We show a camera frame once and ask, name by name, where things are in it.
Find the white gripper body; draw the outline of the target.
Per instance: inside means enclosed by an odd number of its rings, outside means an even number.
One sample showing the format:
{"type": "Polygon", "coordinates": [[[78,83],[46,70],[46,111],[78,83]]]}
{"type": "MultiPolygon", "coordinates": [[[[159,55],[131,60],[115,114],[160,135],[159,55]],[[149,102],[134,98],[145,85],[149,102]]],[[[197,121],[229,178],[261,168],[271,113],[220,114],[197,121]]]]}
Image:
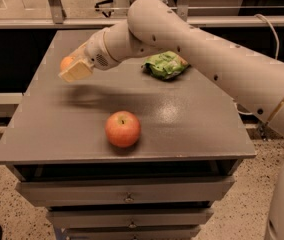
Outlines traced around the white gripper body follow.
{"type": "Polygon", "coordinates": [[[106,28],[97,31],[88,39],[85,45],[85,55],[100,70],[108,70],[118,65],[118,62],[107,50],[104,42],[105,33],[106,28]]]}

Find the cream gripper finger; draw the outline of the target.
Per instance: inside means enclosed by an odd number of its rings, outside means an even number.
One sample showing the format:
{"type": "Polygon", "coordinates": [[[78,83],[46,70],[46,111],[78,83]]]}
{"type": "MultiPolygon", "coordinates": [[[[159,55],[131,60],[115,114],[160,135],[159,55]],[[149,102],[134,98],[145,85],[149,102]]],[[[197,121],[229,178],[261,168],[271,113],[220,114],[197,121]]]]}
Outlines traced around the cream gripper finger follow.
{"type": "Polygon", "coordinates": [[[59,73],[59,77],[64,81],[70,83],[86,77],[91,76],[93,73],[92,65],[84,59],[75,59],[64,70],[59,73]]]}
{"type": "Polygon", "coordinates": [[[69,54],[69,57],[72,57],[72,58],[83,57],[85,54],[85,49],[86,49],[86,43],[83,43],[78,48],[76,48],[74,51],[72,51],[69,54]]]}

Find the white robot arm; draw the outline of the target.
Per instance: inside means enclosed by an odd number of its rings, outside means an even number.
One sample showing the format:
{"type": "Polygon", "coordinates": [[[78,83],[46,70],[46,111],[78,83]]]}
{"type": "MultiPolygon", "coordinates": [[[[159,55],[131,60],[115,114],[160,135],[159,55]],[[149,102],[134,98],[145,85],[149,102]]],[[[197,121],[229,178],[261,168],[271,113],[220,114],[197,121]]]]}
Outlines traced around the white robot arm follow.
{"type": "MultiPolygon", "coordinates": [[[[173,51],[268,127],[284,136],[284,63],[189,25],[159,0],[136,0],[127,19],[95,34],[60,66],[67,82],[130,58],[173,51]]],[[[265,240],[284,240],[284,163],[265,240]]]]}

